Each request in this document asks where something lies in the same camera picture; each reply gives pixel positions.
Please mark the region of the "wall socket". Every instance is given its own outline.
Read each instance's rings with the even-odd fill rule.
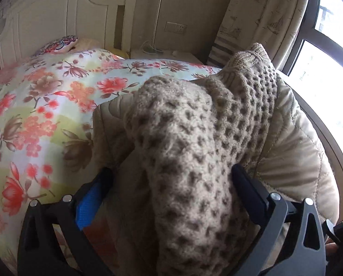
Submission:
[[[166,22],[165,31],[166,32],[173,32],[177,34],[183,34],[185,32],[185,29],[187,28],[187,25],[172,23],[172,22]]]

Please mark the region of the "white nightstand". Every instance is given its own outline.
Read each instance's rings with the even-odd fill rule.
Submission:
[[[188,63],[198,63],[203,64],[191,53],[179,52],[179,51],[164,51],[163,53],[158,54],[147,54],[140,49],[133,49],[130,51],[131,59],[169,59],[184,61]]]

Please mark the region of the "curtain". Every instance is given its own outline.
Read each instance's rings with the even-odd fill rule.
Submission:
[[[308,0],[230,0],[207,64],[223,67],[237,51],[261,43],[274,66],[285,59]]]

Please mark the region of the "wall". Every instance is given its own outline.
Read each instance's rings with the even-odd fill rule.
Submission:
[[[4,7],[17,0],[0,3],[0,33]],[[191,52],[203,62],[207,59],[230,0],[163,0],[156,33],[156,46]],[[158,0],[137,0],[133,21],[132,48],[152,38]],[[166,21],[187,25],[185,34],[165,32]]]

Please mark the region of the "bed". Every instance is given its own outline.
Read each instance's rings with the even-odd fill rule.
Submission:
[[[220,69],[172,60],[125,60],[136,0],[19,0],[0,34],[0,258],[16,274],[22,221],[32,199],[56,202],[96,174],[92,112],[149,77],[203,78]],[[94,46],[32,56],[48,42],[90,38]],[[55,232],[76,267],[59,228]],[[84,229],[116,272],[117,252],[102,210]]]

